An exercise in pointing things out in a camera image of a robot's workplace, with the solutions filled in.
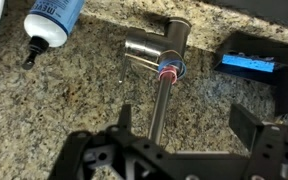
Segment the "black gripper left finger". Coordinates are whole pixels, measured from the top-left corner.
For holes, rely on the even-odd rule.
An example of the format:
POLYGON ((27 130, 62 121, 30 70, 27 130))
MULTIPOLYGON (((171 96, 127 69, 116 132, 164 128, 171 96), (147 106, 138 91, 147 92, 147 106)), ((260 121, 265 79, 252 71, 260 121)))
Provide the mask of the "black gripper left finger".
POLYGON ((122 106, 119 118, 118 118, 118 128, 120 130, 131 130, 131 105, 130 104, 124 104, 122 106))

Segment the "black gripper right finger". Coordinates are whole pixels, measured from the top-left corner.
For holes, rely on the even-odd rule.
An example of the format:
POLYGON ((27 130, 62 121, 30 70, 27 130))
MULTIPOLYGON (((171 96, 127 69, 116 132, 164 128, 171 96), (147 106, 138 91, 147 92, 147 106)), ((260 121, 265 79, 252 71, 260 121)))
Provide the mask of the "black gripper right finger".
POLYGON ((232 104, 229 117, 229 127, 242 144, 252 150, 258 136, 264 127, 263 123, 241 104, 232 104))

